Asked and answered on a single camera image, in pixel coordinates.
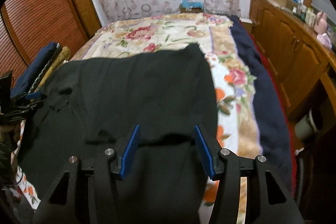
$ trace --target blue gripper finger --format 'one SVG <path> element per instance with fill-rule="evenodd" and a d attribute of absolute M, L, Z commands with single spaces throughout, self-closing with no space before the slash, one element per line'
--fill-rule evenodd
<path fill-rule="evenodd" d="M 117 176 L 116 179 L 124 180 L 130 173 L 139 141 L 140 126 L 137 124 L 124 138 L 117 151 L 117 161 L 113 171 L 113 173 Z"/>
<path fill-rule="evenodd" d="M 195 126 L 194 138 L 198 154 L 201 156 L 201 162 L 206 175 L 213 179 L 216 175 L 213 158 L 199 126 Z"/>

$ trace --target navy blue blanket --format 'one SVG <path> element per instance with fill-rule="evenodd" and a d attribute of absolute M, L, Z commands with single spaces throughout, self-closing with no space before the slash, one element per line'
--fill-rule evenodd
<path fill-rule="evenodd" d="M 277 92 L 265 67 L 261 63 L 251 37 L 245 31 L 237 17 L 230 17 L 238 55 L 256 76 L 254 81 L 256 94 L 253 100 L 254 114 L 260 131 L 260 143 L 263 155 L 276 168 L 289 190 L 292 188 L 292 160 L 290 135 L 282 112 Z"/>

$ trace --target metal screw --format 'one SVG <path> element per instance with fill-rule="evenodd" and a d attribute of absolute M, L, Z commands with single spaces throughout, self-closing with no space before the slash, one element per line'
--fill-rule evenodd
<path fill-rule="evenodd" d="M 109 155 L 112 155 L 114 153 L 114 150 L 112 148 L 108 148 L 108 149 L 105 150 L 104 153 L 105 153 L 105 155 L 109 156 Z"/>
<path fill-rule="evenodd" d="M 263 156 L 263 155 L 259 155 L 259 156 L 257 157 L 257 159 L 258 159 L 260 162 L 265 162 L 265 161 L 266 161 L 266 157 Z"/>
<path fill-rule="evenodd" d="M 78 160 L 78 158 L 76 156 L 71 156 L 68 161 L 71 162 L 71 163 L 74 163 Z"/>
<path fill-rule="evenodd" d="M 224 156 L 227 156 L 230 154 L 230 150 L 226 149 L 226 148 L 223 148 L 221 149 L 220 153 Z"/>

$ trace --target black cloth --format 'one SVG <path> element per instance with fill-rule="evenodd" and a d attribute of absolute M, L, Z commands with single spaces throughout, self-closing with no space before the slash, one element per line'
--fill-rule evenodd
<path fill-rule="evenodd" d="M 202 123 L 216 137 L 209 65 L 198 45 L 125 59 L 69 62 L 46 81 L 43 108 L 27 122 L 19 164 L 43 197 L 67 159 L 113 147 L 140 124 L 130 175 L 117 184 L 130 223 L 197 219 L 207 177 L 193 140 Z"/>
<path fill-rule="evenodd" d="M 234 22 L 231 27 L 236 42 L 238 55 L 250 68 L 256 94 L 253 98 L 255 118 L 260 132 L 260 144 L 263 155 L 274 166 L 289 190 L 292 188 L 292 160 L 290 135 L 282 112 L 280 101 L 267 70 L 261 63 L 260 55 L 252 39 L 245 31 L 239 18 L 230 17 Z"/>

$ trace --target wooden cabinet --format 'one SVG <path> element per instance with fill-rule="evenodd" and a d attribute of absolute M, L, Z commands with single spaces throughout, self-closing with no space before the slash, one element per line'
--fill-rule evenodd
<path fill-rule="evenodd" d="M 266 56 L 272 50 L 274 42 L 274 25 L 276 24 L 276 16 L 272 7 L 265 7 L 262 10 L 262 22 L 258 35 L 258 45 Z"/>
<path fill-rule="evenodd" d="M 293 47 L 292 65 L 280 84 L 288 109 L 294 109 L 314 87 L 324 72 L 327 61 L 314 46 L 310 37 L 303 35 Z"/>
<path fill-rule="evenodd" d="M 268 59 L 287 115 L 303 104 L 328 65 L 314 32 L 266 0 L 251 0 L 256 44 Z"/>
<path fill-rule="evenodd" d="M 257 22 L 260 14 L 260 0 L 251 0 L 250 19 Z"/>
<path fill-rule="evenodd" d="M 272 41 L 268 44 L 268 59 L 278 83 L 288 74 L 294 60 L 294 50 L 300 39 L 300 31 L 285 17 L 277 19 Z"/>

